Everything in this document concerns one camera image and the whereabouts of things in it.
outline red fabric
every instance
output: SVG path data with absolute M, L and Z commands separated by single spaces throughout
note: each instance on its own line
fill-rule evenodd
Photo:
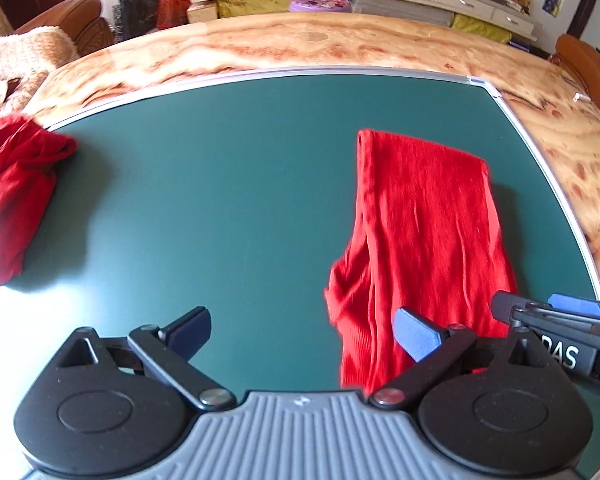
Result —
M 189 0 L 160 0 L 158 3 L 158 20 L 156 27 L 160 30 L 165 28 L 185 25 L 187 19 L 187 9 L 191 2 Z
M 325 289 L 342 336 L 340 383 L 368 395 L 413 361 L 394 341 L 402 306 L 441 326 L 504 336 L 489 304 L 516 283 L 487 164 L 411 137 L 362 130 L 353 236 Z
M 22 272 L 56 186 L 53 165 L 76 149 L 71 137 L 43 130 L 22 114 L 0 118 L 0 285 Z

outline purple container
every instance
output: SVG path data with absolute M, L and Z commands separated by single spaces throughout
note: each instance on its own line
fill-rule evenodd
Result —
M 289 12 L 351 12 L 348 0 L 291 0 Z

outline ribbed gray plate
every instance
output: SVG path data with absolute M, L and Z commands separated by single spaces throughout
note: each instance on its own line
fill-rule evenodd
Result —
M 126 480 L 481 480 L 433 450 L 405 413 L 355 392 L 253 392 L 202 415 L 169 457 Z M 570 470 L 547 480 L 577 480 Z M 38 473 L 27 480 L 56 480 Z

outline plastic bag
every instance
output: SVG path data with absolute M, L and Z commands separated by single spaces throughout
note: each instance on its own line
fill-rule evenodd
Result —
M 156 27 L 164 29 L 185 25 L 188 8 L 189 0 L 160 0 Z

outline black circular disc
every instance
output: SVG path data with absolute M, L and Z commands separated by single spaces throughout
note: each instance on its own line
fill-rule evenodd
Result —
M 58 418 L 77 433 L 104 433 L 124 424 L 133 412 L 131 401 L 119 392 L 95 390 L 65 399 Z
M 418 409 L 429 441 L 484 474 L 526 477 L 573 465 L 592 422 L 568 379 L 556 383 L 554 374 L 524 366 L 503 372 L 464 375 L 432 389 Z
M 21 403 L 14 428 L 35 468 L 62 478 L 118 478 L 160 460 L 181 439 L 190 416 L 175 389 L 117 369 L 98 373 L 98 366 L 85 367 L 66 389 L 69 380 L 32 390 Z

